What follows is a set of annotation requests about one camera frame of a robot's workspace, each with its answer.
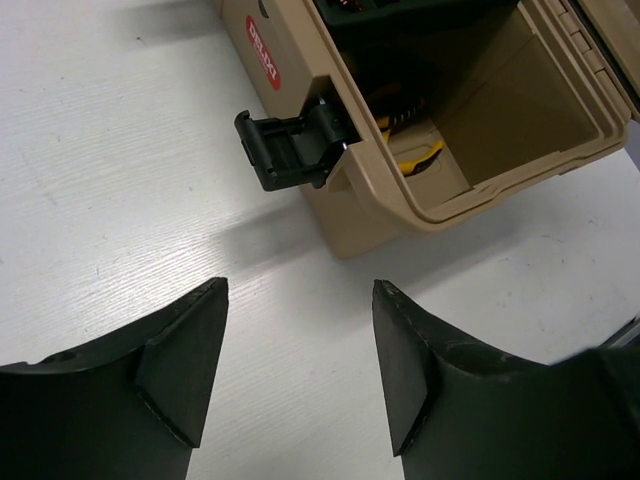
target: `white table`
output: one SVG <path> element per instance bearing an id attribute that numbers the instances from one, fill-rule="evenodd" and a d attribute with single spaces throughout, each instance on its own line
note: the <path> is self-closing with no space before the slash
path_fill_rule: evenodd
<path id="1" fill-rule="evenodd" d="M 374 278 L 540 361 L 640 311 L 640 173 L 625 152 L 341 262 L 297 191 L 261 191 L 232 120 L 262 109 L 211 9 L 142 5 L 0 0 L 0 364 L 228 276 L 190 478 L 400 480 Z"/>

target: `toolbox lid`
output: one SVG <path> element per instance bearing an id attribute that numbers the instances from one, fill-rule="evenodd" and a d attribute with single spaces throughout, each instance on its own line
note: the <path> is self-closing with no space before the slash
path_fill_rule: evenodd
<path id="1" fill-rule="evenodd" d="M 570 0 L 620 83 L 640 121 L 640 0 Z"/>

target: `red label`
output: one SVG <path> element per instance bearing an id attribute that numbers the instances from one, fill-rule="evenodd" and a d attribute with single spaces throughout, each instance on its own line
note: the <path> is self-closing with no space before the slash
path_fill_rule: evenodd
<path id="1" fill-rule="evenodd" d="M 269 82 L 271 82 L 271 86 L 274 90 L 280 90 L 280 72 L 273 61 L 273 57 L 269 53 L 269 49 L 267 49 L 267 46 L 262 41 L 258 27 L 251 16 L 247 17 L 247 33 L 249 34 L 251 45 L 253 45 L 253 49 L 258 56 L 258 60 L 260 60 L 260 64 L 264 69 L 264 73 L 267 74 L 267 78 Z"/>

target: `black latch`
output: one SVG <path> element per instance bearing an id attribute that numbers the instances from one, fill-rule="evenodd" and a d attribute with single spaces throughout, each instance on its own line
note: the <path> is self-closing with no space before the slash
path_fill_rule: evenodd
<path id="1" fill-rule="evenodd" d="M 307 183 L 322 188 L 354 139 L 346 112 L 323 101 L 297 118 L 252 120 L 245 111 L 235 126 L 268 192 Z"/>

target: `open toolbox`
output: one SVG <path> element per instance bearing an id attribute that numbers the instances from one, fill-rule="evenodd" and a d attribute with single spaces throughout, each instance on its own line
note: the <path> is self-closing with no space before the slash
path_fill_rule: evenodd
<path id="1" fill-rule="evenodd" d="M 214 0 L 270 117 L 236 118 L 247 155 L 265 190 L 302 186 L 338 256 L 449 228 L 640 118 L 638 0 L 478 0 L 425 30 L 379 14 L 362 42 L 336 42 L 322 1 Z"/>

